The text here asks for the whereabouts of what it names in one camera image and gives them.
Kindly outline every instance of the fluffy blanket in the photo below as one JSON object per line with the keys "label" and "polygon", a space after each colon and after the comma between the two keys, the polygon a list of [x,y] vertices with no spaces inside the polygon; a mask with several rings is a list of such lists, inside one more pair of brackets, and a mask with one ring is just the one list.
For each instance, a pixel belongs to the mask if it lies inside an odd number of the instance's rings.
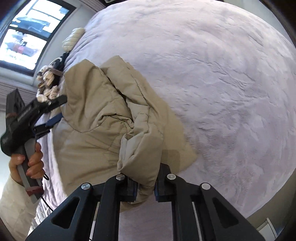
{"label": "fluffy blanket", "polygon": [[187,181],[210,183],[248,217],[290,177],[296,50],[272,26],[214,0],[129,0],[85,30],[65,70],[120,55],[140,71],[202,154],[181,173]]}

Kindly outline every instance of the quilted fabric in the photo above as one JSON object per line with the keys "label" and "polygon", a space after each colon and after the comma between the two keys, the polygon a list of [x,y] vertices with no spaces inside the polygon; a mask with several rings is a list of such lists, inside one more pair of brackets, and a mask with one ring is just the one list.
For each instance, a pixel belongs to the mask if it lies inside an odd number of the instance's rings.
{"label": "quilted fabric", "polygon": [[84,34],[85,30],[84,28],[75,28],[73,29],[72,33],[67,37],[62,43],[63,50],[67,53],[71,51],[78,40],[82,37]]}

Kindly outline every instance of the window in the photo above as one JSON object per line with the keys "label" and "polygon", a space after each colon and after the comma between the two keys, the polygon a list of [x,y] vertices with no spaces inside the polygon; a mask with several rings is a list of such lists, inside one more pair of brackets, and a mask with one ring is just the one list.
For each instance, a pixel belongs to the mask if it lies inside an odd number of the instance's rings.
{"label": "window", "polygon": [[25,2],[0,39],[0,67],[33,76],[47,44],[74,9],[62,0]]}

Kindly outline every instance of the white wall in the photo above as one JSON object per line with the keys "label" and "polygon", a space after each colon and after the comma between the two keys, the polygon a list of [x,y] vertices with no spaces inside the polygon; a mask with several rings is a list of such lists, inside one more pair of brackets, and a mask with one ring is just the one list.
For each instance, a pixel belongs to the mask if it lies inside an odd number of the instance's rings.
{"label": "white wall", "polygon": [[224,2],[243,8],[263,19],[285,36],[292,44],[292,40],[276,16],[259,0],[224,0]]}
{"label": "white wall", "polygon": [[[5,112],[0,111],[0,136],[5,132]],[[0,197],[2,196],[3,187],[9,177],[8,162],[9,156],[0,151]]]}
{"label": "white wall", "polygon": [[[60,57],[64,50],[62,42],[70,35],[74,28],[84,27],[92,16],[96,13],[88,6],[82,4],[78,0],[64,0],[65,2],[76,7],[74,12],[66,19],[63,25],[56,32],[47,46],[36,71],[38,72],[42,66],[50,64],[55,58]],[[38,81],[34,80],[33,86],[38,85]]]}

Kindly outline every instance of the gray handle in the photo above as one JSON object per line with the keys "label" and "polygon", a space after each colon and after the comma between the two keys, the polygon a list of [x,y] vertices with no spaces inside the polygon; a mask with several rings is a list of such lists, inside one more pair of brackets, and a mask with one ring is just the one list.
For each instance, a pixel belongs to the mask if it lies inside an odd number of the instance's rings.
{"label": "gray handle", "polygon": [[[23,185],[26,190],[32,187],[42,187],[42,179],[32,179],[26,176],[26,172],[29,169],[28,162],[29,158],[35,153],[36,141],[34,138],[28,140],[24,146],[17,149],[16,154],[21,154],[25,156],[25,161],[17,166],[17,170],[22,179]],[[32,203],[36,203],[42,196],[42,193],[36,193],[30,196]]]}

